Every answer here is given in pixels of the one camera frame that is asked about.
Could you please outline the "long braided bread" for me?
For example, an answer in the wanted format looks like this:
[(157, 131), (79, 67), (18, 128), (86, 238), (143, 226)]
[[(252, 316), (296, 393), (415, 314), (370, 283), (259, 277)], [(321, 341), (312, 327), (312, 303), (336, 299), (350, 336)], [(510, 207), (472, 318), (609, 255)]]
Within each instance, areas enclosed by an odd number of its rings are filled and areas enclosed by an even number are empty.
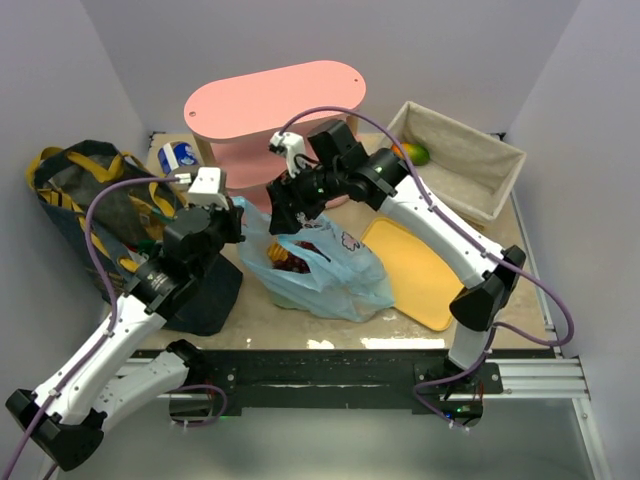
[(267, 248), (267, 255), (273, 263), (284, 262), (289, 256), (289, 251), (283, 248), (278, 242), (273, 242)]

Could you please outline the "red grapes bunch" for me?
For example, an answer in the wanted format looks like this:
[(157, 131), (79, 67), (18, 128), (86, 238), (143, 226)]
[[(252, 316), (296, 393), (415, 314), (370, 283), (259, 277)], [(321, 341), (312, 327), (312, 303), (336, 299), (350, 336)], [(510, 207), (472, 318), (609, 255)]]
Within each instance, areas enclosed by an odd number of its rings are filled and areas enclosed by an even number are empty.
[[(296, 245), (305, 250), (320, 254), (320, 251), (310, 242), (300, 241), (297, 242)], [(284, 251), (283, 257), (273, 261), (273, 267), (278, 270), (299, 274), (308, 274), (310, 272), (310, 267), (304, 259), (288, 251)]]

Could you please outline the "blue plastic bag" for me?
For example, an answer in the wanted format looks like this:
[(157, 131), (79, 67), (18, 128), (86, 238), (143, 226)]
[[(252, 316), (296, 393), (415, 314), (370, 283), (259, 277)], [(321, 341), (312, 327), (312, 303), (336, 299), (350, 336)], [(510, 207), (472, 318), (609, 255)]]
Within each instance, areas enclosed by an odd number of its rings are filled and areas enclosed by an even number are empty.
[[(237, 246), (239, 258), (275, 301), (319, 317), (359, 323), (394, 305), (390, 278), (379, 258), (327, 215), (306, 221), (295, 234), (274, 236), (268, 231), (270, 215), (243, 197), (233, 202), (244, 209), (245, 241)], [(297, 246), (300, 241), (312, 243), (320, 254)], [(267, 255), (273, 242), (304, 259), (310, 272), (275, 269)]]

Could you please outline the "mango fruit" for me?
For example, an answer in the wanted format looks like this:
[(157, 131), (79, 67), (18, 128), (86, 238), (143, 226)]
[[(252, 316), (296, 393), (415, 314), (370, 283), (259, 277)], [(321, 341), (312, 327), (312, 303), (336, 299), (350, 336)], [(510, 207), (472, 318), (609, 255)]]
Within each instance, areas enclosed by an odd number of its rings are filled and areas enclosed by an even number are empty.
[(402, 143), (402, 148), (398, 148), (396, 145), (391, 146), (391, 150), (394, 154), (396, 154), (399, 158), (404, 158), (404, 153), (408, 154), (408, 158), (412, 162), (412, 164), (416, 167), (427, 165), (431, 156), (429, 151), (419, 144), (412, 143)]

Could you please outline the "dark denim tote bag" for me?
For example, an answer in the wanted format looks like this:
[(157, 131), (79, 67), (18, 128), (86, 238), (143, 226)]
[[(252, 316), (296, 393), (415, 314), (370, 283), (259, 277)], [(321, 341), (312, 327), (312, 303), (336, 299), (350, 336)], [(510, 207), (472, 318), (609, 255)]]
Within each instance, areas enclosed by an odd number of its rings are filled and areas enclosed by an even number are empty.
[[(158, 181), (134, 156), (103, 141), (47, 147), (25, 177), (107, 302), (123, 294), (176, 214), (194, 206), (176, 186)], [(242, 280), (241, 271), (220, 252), (196, 296), (167, 321), (166, 329), (197, 336), (218, 333)]]

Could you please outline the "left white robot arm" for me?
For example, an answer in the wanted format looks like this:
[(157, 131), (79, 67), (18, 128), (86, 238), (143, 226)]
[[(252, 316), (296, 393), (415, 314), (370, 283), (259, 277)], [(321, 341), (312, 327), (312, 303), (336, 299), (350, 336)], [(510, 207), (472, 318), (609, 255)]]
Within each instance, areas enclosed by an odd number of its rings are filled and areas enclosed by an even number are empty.
[(86, 342), (33, 390), (18, 389), (7, 410), (63, 471), (84, 463), (105, 434), (152, 398), (181, 388), (203, 362), (191, 343), (172, 343), (150, 364), (119, 378), (138, 345), (198, 293), (227, 244), (243, 241), (236, 205), (180, 210), (137, 268), (112, 311)]

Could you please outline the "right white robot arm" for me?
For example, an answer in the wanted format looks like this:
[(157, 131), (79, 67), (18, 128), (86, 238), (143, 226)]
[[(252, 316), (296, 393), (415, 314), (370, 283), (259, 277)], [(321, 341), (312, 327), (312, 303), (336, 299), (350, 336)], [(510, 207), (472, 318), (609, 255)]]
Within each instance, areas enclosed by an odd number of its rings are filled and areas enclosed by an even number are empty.
[(269, 149), (286, 161), (285, 171), (267, 186), (270, 233), (298, 232), (329, 201), (343, 196), (400, 224), (461, 281), (463, 288), (449, 306), (457, 327), (448, 360), (461, 370), (473, 368), (515, 288), (524, 252), (517, 246), (503, 248), (472, 228), (391, 149), (367, 153), (342, 120), (327, 121), (306, 137), (275, 132)]

